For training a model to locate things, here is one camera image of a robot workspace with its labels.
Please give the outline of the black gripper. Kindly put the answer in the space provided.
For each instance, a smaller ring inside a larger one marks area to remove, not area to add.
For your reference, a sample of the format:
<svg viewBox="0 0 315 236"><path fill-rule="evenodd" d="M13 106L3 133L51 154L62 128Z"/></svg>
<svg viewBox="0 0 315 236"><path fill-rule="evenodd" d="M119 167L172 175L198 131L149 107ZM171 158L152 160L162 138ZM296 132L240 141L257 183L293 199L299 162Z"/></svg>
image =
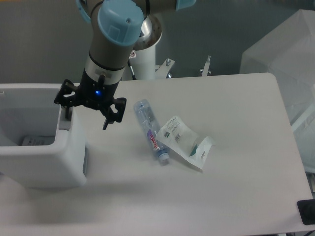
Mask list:
<svg viewBox="0 0 315 236"><path fill-rule="evenodd" d="M65 109L66 120L70 120L70 108L72 107L83 105L102 111L105 116L103 130L106 130L109 124L122 122L126 109L126 98L114 98L118 84L107 85L104 79L101 79L101 84L99 84L84 70L78 87L70 80L64 80L54 103Z"/></svg>

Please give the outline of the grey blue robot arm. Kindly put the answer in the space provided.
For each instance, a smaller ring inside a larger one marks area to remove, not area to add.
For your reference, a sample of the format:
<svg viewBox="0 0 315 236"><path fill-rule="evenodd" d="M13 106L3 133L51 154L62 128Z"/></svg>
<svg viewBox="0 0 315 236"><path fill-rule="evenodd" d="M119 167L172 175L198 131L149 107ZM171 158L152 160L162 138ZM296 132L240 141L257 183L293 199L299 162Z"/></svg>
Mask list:
<svg viewBox="0 0 315 236"><path fill-rule="evenodd" d="M105 117L103 129L121 122L126 98L114 98L145 19L167 10L191 7L193 0L78 0L79 11L91 22L93 38L80 84L66 79L54 100L71 118L72 107L84 106Z"/></svg>

